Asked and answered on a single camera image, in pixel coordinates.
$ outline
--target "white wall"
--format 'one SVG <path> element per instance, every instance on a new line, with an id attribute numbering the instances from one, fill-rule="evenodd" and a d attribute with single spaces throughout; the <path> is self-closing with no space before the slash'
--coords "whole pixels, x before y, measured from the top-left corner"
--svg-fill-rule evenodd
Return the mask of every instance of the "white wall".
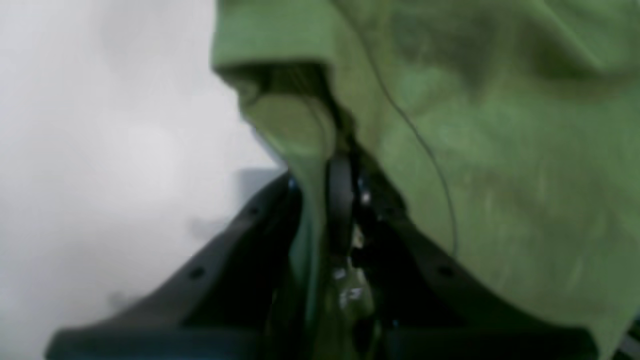
<path id="1" fill-rule="evenodd" d="M 0 1 L 0 359 L 152 290 L 279 170 L 213 0 Z"/>

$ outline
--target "green fabric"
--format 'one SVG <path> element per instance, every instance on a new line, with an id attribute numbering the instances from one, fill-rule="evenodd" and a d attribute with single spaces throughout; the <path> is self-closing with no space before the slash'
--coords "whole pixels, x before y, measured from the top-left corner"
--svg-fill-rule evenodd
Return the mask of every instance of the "green fabric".
<path id="1" fill-rule="evenodd" d="M 349 321 L 323 285 L 339 137 L 314 65 L 423 233 L 612 353 L 640 307 L 638 15 L 635 0 L 218 1 L 213 66 L 305 196 L 288 297 L 317 358 L 356 355 L 331 335 Z"/>

